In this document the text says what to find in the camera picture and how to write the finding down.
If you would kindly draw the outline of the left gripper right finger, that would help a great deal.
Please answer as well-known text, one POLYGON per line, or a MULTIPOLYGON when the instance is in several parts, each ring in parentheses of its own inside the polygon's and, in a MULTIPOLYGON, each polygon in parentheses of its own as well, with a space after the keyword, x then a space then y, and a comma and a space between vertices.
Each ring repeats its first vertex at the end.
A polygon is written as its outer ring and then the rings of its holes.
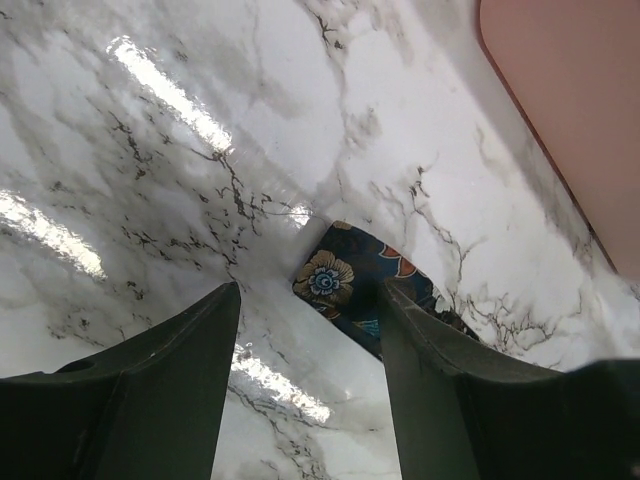
POLYGON ((569 372, 499 353, 379 291, 381 345, 405 479, 635 479, 639 363, 569 372))

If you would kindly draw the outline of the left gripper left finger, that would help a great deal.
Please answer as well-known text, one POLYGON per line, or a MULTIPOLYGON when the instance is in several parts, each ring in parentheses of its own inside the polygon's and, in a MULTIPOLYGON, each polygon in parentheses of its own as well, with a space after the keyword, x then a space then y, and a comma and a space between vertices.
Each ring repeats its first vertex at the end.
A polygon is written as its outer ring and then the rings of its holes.
POLYGON ((209 478, 240 307, 226 283, 100 353, 4 379, 2 477, 209 478))

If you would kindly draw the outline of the floral patterned necktie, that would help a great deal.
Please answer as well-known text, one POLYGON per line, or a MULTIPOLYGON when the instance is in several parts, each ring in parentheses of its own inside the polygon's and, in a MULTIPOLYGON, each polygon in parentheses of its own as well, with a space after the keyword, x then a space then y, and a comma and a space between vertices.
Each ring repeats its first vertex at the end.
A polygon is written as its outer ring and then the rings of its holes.
POLYGON ((377 293, 388 279, 428 314, 478 340, 431 279, 388 244, 335 221, 301 267, 294 294, 377 359, 382 358, 377 293))

